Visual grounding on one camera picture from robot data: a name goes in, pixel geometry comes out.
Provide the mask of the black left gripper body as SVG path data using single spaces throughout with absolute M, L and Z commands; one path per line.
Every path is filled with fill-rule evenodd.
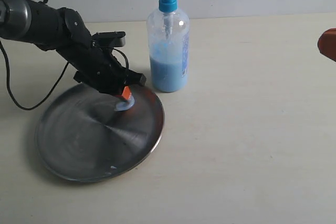
M 57 52 L 77 69 L 74 79 L 83 82 L 100 93 L 121 95 L 125 86 L 144 86 L 146 77 L 142 73 L 129 68 L 128 60 L 125 66 L 112 55 L 115 48 L 89 48 L 76 43 Z

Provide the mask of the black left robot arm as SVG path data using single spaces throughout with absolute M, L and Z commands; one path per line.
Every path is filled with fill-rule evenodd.
M 79 83 L 116 96 L 146 82 L 144 74 L 123 67 L 112 55 L 113 48 L 125 45 L 123 31 L 92 35 L 77 11 L 32 0 L 1 0 L 1 12 L 1 38 L 56 51 L 76 69 Z

